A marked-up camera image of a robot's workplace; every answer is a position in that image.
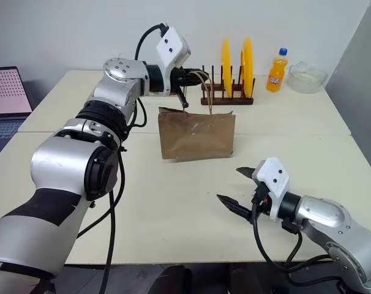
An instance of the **robotic arm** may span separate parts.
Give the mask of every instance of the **robotic arm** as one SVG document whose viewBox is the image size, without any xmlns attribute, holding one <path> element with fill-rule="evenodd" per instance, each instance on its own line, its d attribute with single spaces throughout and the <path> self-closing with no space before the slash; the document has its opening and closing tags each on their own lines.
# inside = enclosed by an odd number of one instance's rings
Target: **robotic arm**
<svg viewBox="0 0 371 294">
<path fill-rule="evenodd" d="M 34 153 L 33 197 L 0 218 L 0 293 L 41 293 L 60 272 L 89 206 L 117 182 L 116 152 L 140 96 L 176 93 L 188 107 L 180 87 L 200 80 L 181 67 L 190 55 L 185 40 L 164 28 L 159 65 L 107 60 L 83 109 Z"/>
<path fill-rule="evenodd" d="M 262 161 L 256 169 L 241 167 L 237 171 L 257 184 L 252 199 L 256 209 L 250 211 L 236 200 L 218 195 L 228 209 L 251 224 L 264 213 L 272 221 L 281 219 L 282 228 L 290 233 L 304 232 L 335 261 L 346 286 L 371 293 L 371 231 L 355 222 L 339 203 L 289 192 L 289 174 L 277 158 Z"/>
</svg>

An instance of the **blue bottle cap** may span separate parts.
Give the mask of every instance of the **blue bottle cap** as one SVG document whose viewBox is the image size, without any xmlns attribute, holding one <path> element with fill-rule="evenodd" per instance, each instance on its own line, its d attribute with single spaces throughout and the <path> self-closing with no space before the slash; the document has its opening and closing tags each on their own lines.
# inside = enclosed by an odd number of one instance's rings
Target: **blue bottle cap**
<svg viewBox="0 0 371 294">
<path fill-rule="evenodd" d="M 285 56 L 288 53 L 288 50 L 286 48 L 281 48 L 279 50 L 279 55 Z"/>
</svg>

